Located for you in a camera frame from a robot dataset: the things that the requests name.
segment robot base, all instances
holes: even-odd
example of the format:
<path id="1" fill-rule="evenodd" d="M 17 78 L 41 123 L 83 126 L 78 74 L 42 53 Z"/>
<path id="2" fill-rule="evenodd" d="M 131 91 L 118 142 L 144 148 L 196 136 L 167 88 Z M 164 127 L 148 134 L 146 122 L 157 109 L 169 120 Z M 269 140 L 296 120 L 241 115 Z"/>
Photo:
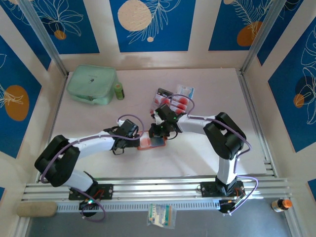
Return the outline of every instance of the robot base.
<path id="1" fill-rule="evenodd" d="M 201 192 L 203 198 L 221 198 L 223 194 L 217 188 L 217 182 L 201 182 Z M 225 199 L 220 200 L 221 209 L 219 210 L 222 213 L 228 213 L 234 209 L 234 207 L 241 201 L 245 196 L 245 191 L 242 181 L 237 181 L 232 188 L 232 191 L 226 195 L 226 197 L 236 198 L 236 199 Z"/>
<path id="2" fill-rule="evenodd" d="M 113 184 L 97 184 L 97 186 L 95 187 L 94 193 L 96 193 L 96 191 L 99 191 L 99 192 L 103 191 L 102 196 L 96 197 L 97 199 L 111 200 L 112 194 L 113 194 Z M 70 191 L 68 199 L 69 200 L 86 200 L 87 197 L 76 191 Z"/>

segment packaged item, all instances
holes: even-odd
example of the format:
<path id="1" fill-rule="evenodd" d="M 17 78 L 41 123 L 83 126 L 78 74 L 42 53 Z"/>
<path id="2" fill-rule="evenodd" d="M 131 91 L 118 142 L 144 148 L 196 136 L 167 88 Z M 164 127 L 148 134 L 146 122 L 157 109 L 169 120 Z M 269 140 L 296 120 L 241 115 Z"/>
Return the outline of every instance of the packaged item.
<path id="1" fill-rule="evenodd" d="M 170 104 L 171 98 L 167 98 L 172 95 L 172 92 L 159 88 L 155 94 L 155 97 L 150 108 L 150 113 L 154 113 L 154 110 L 159 107 L 160 104 Z"/>
<path id="2" fill-rule="evenodd" d="M 179 102 L 174 101 L 174 100 L 171 101 L 171 105 L 174 106 L 174 107 L 177 107 L 180 110 L 186 110 L 187 109 L 187 105 L 179 103 Z"/>
<path id="3" fill-rule="evenodd" d="M 190 99 L 193 99 L 194 87 L 188 87 L 184 85 L 177 85 L 177 91 L 175 94 L 188 96 Z"/>
<path id="4" fill-rule="evenodd" d="M 185 95 L 185 96 L 193 99 L 193 93 L 194 93 L 193 87 L 188 87 L 188 86 L 184 86 L 184 85 L 177 85 L 177 91 L 175 94 Z M 179 95 L 173 96 L 172 101 L 171 101 L 172 106 L 177 107 L 178 109 L 180 109 L 182 111 L 187 111 L 187 106 L 189 103 L 190 103 L 190 100 L 188 98 L 183 97 L 183 96 L 179 96 Z M 178 114 L 182 113 L 179 110 L 176 111 L 175 108 L 172 108 L 172 110 Z"/>
<path id="5" fill-rule="evenodd" d="M 150 204 L 147 225 L 156 225 L 166 229 L 174 229 L 177 211 L 171 205 Z"/>
<path id="6" fill-rule="evenodd" d="M 74 100 L 89 104 L 107 105 L 118 83 L 114 68 L 79 65 L 71 77 L 67 91 Z"/>
<path id="7" fill-rule="evenodd" d="M 171 109 L 172 111 L 174 111 L 176 114 L 185 113 L 184 110 L 181 110 L 181 109 L 179 109 L 178 107 L 175 107 L 175 106 L 173 106 L 173 105 L 170 106 L 170 109 Z"/>
<path id="8" fill-rule="evenodd" d="M 140 138 L 140 145 L 138 150 L 148 150 L 154 147 L 163 147 L 166 145 L 165 139 L 163 137 L 149 137 L 148 132 L 144 132 L 143 136 Z"/>

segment white table surface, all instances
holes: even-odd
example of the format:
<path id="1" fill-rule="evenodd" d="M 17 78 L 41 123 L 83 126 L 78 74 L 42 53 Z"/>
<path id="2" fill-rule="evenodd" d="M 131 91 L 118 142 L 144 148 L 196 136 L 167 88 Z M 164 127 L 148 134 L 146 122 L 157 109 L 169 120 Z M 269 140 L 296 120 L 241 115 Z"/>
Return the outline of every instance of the white table surface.
<path id="1" fill-rule="evenodd" d="M 244 131 L 253 149 L 240 157 L 238 174 L 266 173 L 264 154 L 255 134 L 235 69 L 168 69 L 117 71 L 123 84 L 124 100 L 113 100 L 105 106 L 74 101 L 65 91 L 53 130 L 66 138 L 83 137 L 116 125 L 123 114 L 135 114 L 150 128 L 149 110 L 155 91 L 161 87 L 175 91 L 177 84 L 195 87 L 192 115 L 211 116 L 226 112 Z M 172 177 L 215 175 L 219 158 L 205 135 L 179 134 L 165 147 L 139 151 L 125 149 L 114 156 L 100 152 L 80 159 L 76 169 L 96 178 Z"/>

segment red object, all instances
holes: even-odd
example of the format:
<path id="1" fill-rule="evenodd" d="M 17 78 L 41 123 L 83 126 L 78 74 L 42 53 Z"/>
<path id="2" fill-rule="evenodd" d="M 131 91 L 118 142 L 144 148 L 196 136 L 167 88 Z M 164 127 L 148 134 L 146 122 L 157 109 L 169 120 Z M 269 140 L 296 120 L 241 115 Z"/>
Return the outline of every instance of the red object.
<path id="1" fill-rule="evenodd" d="M 180 113 L 185 113 L 185 111 L 184 110 L 180 110 L 180 109 L 176 109 L 176 114 L 180 114 Z"/>
<path id="2" fill-rule="evenodd" d="M 164 104 L 169 105 L 169 104 L 170 104 L 170 99 L 165 98 L 165 99 L 162 100 L 161 103 L 162 103 L 163 105 L 164 105 Z"/>
<path id="3" fill-rule="evenodd" d="M 182 97 L 182 98 L 179 99 L 179 103 L 184 104 L 184 105 L 188 105 L 188 99 Z"/>
<path id="4" fill-rule="evenodd" d="M 179 108 L 180 110 L 186 110 L 186 106 L 183 104 L 178 104 L 177 108 Z"/>

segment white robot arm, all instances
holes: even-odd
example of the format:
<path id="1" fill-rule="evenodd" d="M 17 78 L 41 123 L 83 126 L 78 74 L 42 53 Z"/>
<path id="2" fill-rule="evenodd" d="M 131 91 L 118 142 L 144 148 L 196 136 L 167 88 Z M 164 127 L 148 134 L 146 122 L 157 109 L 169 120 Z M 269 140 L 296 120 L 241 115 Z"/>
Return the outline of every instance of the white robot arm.
<path id="1" fill-rule="evenodd" d="M 241 181 L 237 181 L 235 166 L 246 136 L 227 114 L 220 113 L 212 117 L 190 116 L 186 113 L 177 115 L 167 105 L 162 105 L 152 117 L 156 123 L 151 125 L 150 137 L 167 138 L 170 132 L 175 131 L 205 134 L 209 139 L 220 157 L 219 170 L 215 182 L 200 184 L 203 197 L 244 196 L 236 194 L 234 190 L 243 186 Z M 100 151 L 112 150 L 116 154 L 117 149 L 124 151 L 127 147 L 138 147 L 140 135 L 137 133 L 138 126 L 127 119 L 119 121 L 118 126 L 89 137 L 66 139 L 62 135 L 56 136 L 36 160 L 35 168 L 42 173 L 42 179 L 45 177 L 52 186 L 69 186 L 70 200 L 84 200 L 82 203 L 86 205 L 87 195 L 95 197 L 100 191 L 99 199 L 111 199 L 113 185 L 99 185 L 88 173 L 74 170 L 75 164 L 78 159 Z M 224 209 L 222 206 L 220 211 L 227 213 L 234 206 L 234 203 L 225 205 Z"/>
<path id="2" fill-rule="evenodd" d="M 232 193 L 237 183 L 236 160 L 246 136 L 226 113 L 211 117 L 191 116 L 186 113 L 177 115 L 167 105 L 162 105 L 154 111 L 152 117 L 156 123 L 153 123 L 149 130 L 151 137 L 169 137 L 172 131 L 206 135 L 219 155 L 217 190 L 222 196 L 229 196 Z"/>

